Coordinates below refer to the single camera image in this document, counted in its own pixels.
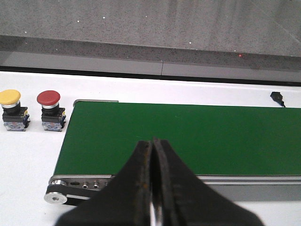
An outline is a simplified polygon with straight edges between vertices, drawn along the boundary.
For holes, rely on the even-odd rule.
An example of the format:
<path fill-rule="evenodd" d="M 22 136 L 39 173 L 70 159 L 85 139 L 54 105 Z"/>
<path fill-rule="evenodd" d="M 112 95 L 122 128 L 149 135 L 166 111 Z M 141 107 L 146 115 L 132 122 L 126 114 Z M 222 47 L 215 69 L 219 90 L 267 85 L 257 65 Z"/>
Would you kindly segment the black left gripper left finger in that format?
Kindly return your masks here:
<path fill-rule="evenodd" d="M 101 191 L 64 213 L 57 226 L 149 226 L 151 143 L 139 141 L 124 167 Z"/>

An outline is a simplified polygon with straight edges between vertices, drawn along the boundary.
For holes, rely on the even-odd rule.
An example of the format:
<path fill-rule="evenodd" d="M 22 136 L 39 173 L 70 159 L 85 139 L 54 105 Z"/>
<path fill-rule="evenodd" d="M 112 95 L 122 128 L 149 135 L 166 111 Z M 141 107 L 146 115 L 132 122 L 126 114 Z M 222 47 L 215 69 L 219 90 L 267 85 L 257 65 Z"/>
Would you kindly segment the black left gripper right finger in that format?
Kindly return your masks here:
<path fill-rule="evenodd" d="M 154 139 L 160 173 L 161 223 L 164 226 L 262 226 L 249 210 L 201 181 L 175 153 L 168 140 Z"/>

